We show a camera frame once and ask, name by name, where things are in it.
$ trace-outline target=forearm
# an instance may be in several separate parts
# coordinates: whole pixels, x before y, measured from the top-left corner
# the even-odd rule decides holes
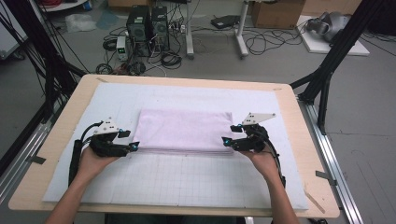
[[[62,199],[56,204],[55,208],[47,218],[46,224],[73,223],[82,195],[84,194],[88,185],[88,180],[78,178],[76,176],[76,179],[69,186]]]
[[[267,179],[266,181],[270,191],[274,224],[298,223],[297,216],[291,207],[288,194],[283,188],[279,177],[276,176],[276,178]]]

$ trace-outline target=white paper sheet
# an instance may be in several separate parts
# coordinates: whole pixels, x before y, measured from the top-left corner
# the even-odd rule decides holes
[[[57,202],[67,188],[73,141],[91,124],[112,117],[131,136],[142,108],[231,111],[237,124],[248,112],[276,113],[263,125],[280,154],[286,191],[294,209],[307,209],[302,182],[292,154],[276,96],[269,91],[186,88],[102,83],[82,115],[59,159],[43,198]],[[243,133],[235,138],[245,137]],[[85,203],[270,208],[268,188],[248,158],[231,156],[130,153],[97,176],[83,197]]]

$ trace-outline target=computer tower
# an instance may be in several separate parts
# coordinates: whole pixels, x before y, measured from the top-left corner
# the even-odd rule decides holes
[[[166,7],[154,7],[151,11],[153,35],[155,36],[155,49],[169,50],[169,32]]]
[[[154,41],[151,41],[152,24],[148,6],[132,6],[126,22],[133,52],[137,56],[150,56]]]

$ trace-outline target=folded towel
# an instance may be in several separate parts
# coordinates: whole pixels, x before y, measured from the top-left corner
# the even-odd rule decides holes
[[[222,136],[233,136],[230,112],[142,109],[134,142],[139,151],[230,154]]]

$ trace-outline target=gray floor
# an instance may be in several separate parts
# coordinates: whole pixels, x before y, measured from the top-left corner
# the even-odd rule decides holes
[[[85,13],[80,8],[66,10],[59,15]],[[103,10],[88,12],[95,21],[104,21]],[[211,18],[194,19],[194,24],[209,26]],[[90,71],[103,62],[103,37],[110,30],[125,24],[123,19],[111,20],[103,29],[65,34],[72,49]],[[188,60],[185,50],[182,66],[165,70],[167,77],[240,80],[253,82],[291,83],[313,72],[325,55],[308,53],[305,46],[285,45],[263,55],[249,55],[240,60],[232,33],[209,31],[194,33],[195,59]],[[396,53],[395,43],[371,40]],[[364,40],[369,57],[347,56],[336,70],[330,90],[327,112],[327,132],[335,155],[340,162],[346,182],[365,223],[394,223],[396,219],[396,182],[393,173],[396,152],[396,90],[395,57]],[[79,66],[70,50],[70,63]],[[32,65],[25,61],[0,62],[0,155],[9,148],[33,114],[41,106],[42,96]],[[145,75],[163,77],[160,69]],[[48,213],[10,211],[7,198],[0,206],[4,223],[41,223]],[[101,223],[103,215],[80,214],[76,223]],[[269,218],[256,218],[256,223],[270,223]],[[347,223],[343,215],[328,219],[329,223]]]

